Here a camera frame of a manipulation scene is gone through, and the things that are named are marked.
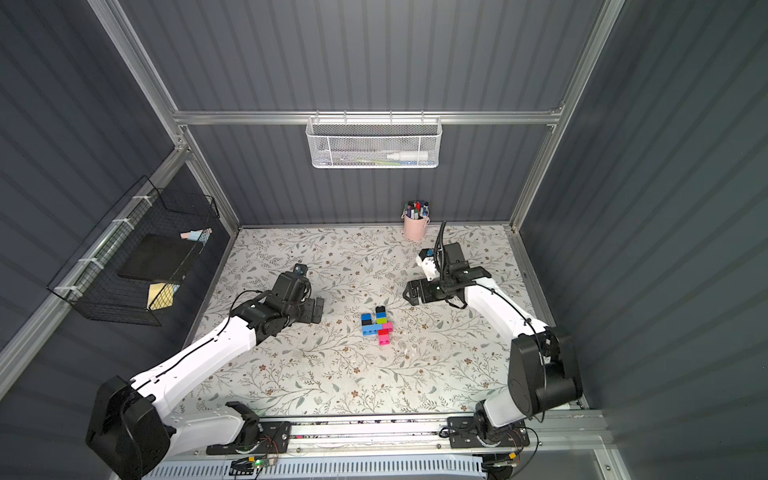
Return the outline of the pink lego brick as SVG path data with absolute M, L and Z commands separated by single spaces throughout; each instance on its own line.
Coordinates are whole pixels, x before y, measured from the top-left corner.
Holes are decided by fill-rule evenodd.
M 389 345 L 390 342 L 391 342 L 391 333 L 392 333 L 392 330 L 393 330 L 393 325 L 391 323 L 389 323 L 389 322 L 387 322 L 385 324 L 382 324 L 382 325 L 383 325 L 382 330 L 389 330 L 390 331 L 390 335 L 388 337 L 379 337 L 379 335 L 378 335 L 379 344 L 380 345 Z

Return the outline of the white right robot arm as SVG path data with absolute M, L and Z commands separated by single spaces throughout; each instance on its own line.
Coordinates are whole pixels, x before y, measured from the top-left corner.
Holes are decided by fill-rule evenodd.
M 525 311 L 491 278 L 460 285 L 412 280 L 403 291 L 411 305 L 444 301 L 479 313 L 510 345 L 507 385 L 480 401 L 470 428 L 495 444 L 514 424 L 580 399 L 583 382 L 571 335 Z

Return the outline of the light blue long lego brick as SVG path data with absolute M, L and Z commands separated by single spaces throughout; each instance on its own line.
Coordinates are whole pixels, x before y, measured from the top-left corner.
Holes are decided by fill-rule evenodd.
M 382 330 L 382 324 L 363 325 L 362 333 L 364 336 L 377 335 Z

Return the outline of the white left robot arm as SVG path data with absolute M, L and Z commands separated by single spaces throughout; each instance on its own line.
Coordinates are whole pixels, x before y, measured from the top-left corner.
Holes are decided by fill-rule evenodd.
M 86 445 L 121 479 L 141 479 L 168 457 L 224 445 L 231 452 L 256 447 L 264 436 L 258 415 L 244 403 L 179 416 L 174 408 L 193 389 L 237 356 L 292 325 L 279 315 L 259 318 L 259 298 L 235 309 L 210 333 L 130 380 L 115 376 L 97 390 Z

